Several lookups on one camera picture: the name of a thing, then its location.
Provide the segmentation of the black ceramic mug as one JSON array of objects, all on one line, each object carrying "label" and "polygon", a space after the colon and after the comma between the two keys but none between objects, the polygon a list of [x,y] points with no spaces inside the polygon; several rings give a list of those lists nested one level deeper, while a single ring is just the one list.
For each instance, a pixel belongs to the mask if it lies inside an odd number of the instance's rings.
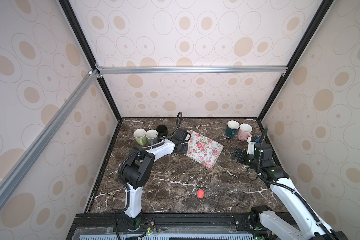
[{"label": "black ceramic mug", "polygon": [[168,127],[166,125],[159,125],[156,127],[156,131],[158,132],[158,137],[164,137],[168,135]]}]

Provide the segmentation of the pink ceramic mug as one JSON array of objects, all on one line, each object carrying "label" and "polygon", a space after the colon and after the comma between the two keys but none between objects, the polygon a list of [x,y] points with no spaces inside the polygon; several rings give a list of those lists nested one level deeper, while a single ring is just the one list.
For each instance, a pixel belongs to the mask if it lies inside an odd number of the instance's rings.
[{"label": "pink ceramic mug", "polygon": [[237,133],[238,140],[246,141],[248,138],[252,137],[252,130],[253,128],[249,124],[241,124]]}]

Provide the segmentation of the grey ceramic mug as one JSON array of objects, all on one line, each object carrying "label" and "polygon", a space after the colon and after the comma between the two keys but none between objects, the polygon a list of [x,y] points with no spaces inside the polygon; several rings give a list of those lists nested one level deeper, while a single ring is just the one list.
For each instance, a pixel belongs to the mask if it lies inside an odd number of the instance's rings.
[{"label": "grey ceramic mug", "polygon": [[156,130],[148,130],[146,132],[147,144],[152,146],[159,142],[158,132]]}]

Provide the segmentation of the floral rectangular tray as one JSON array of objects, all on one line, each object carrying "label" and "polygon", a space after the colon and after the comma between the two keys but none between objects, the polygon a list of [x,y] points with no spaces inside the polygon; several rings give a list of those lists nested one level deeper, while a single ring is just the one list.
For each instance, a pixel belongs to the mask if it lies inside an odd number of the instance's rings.
[{"label": "floral rectangular tray", "polygon": [[207,168],[212,168],[222,153],[224,146],[192,130],[187,130],[187,132],[191,137],[188,141],[186,156]]}]

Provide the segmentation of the dark green ceramic mug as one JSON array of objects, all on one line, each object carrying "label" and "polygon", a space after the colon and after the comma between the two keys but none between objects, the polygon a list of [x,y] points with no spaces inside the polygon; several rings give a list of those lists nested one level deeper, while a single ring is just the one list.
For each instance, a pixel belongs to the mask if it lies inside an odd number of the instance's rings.
[{"label": "dark green ceramic mug", "polygon": [[240,129],[240,124],[237,121],[230,120],[227,122],[226,136],[233,138]]}]

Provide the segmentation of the light green ceramic mug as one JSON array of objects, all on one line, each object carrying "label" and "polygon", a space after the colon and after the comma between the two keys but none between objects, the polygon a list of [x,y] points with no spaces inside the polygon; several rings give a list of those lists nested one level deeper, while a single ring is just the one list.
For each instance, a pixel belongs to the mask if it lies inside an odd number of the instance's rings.
[{"label": "light green ceramic mug", "polygon": [[146,130],[144,129],[135,130],[134,138],[140,146],[144,147],[147,144]]}]

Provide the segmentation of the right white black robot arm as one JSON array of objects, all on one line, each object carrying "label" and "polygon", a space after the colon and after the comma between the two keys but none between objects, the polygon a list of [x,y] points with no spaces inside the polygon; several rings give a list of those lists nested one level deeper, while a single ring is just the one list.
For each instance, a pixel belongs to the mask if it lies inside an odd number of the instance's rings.
[{"label": "right white black robot arm", "polygon": [[270,145],[250,142],[247,150],[235,148],[231,160],[248,166],[282,201],[297,224],[293,227],[268,206],[253,207],[249,224],[253,230],[269,230],[281,240],[345,240],[346,235],[335,231],[300,195],[290,176],[276,166]]}]

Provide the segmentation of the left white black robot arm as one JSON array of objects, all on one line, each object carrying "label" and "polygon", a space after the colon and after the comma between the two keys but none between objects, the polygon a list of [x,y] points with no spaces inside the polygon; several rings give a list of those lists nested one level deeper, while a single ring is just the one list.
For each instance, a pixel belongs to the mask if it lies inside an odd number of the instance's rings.
[{"label": "left white black robot arm", "polygon": [[158,143],[134,148],[123,161],[118,171],[119,181],[124,185],[126,205],[124,213],[136,219],[142,212],[143,186],[148,182],[156,160],[167,155],[185,155],[191,134],[181,128],[169,136],[160,138]]}]

